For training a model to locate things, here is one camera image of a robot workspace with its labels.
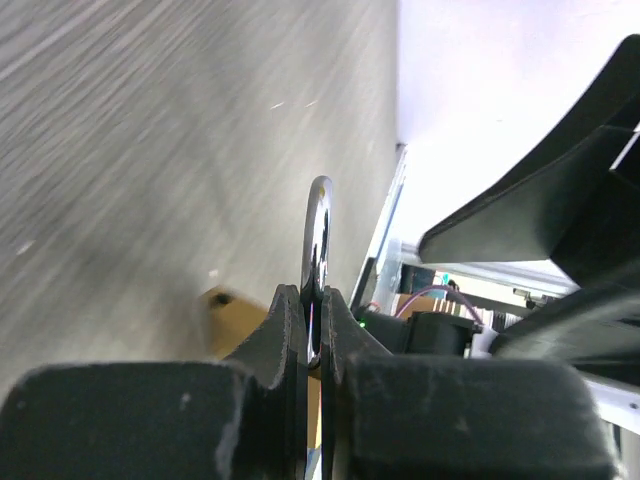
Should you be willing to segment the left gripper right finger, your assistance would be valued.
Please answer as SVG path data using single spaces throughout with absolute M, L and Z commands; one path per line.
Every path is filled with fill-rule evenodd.
M 618 454 L 578 372 L 540 360 L 393 355 L 327 288 L 326 479 L 614 479 Z

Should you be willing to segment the large brass padlock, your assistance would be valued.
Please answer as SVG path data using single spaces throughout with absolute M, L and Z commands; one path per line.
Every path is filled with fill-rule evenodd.
M 280 285 L 265 319 L 223 360 L 243 383 L 233 428 L 233 479 L 302 479 L 307 470 L 308 377 L 321 359 L 321 305 L 329 257 L 333 184 L 316 177 L 305 215 L 301 279 Z

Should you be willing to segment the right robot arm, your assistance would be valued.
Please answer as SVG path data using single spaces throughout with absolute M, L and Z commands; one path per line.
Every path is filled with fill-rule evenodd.
M 493 186 L 422 236 L 425 263 L 548 260 L 574 290 L 513 323 L 445 288 L 392 315 L 358 309 L 394 354 L 557 360 L 602 403 L 639 402 L 639 38 L 626 37 L 556 126 Z

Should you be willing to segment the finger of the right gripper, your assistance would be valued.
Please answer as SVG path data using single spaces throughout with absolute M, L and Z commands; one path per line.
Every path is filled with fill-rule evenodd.
M 639 264 L 639 37 L 493 186 L 429 229 L 425 263 L 551 260 L 572 280 Z

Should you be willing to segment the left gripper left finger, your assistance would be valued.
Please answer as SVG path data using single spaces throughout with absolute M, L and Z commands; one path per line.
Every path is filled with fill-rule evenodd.
M 222 361 L 54 364 L 1 408 L 5 479 L 233 479 L 247 376 Z

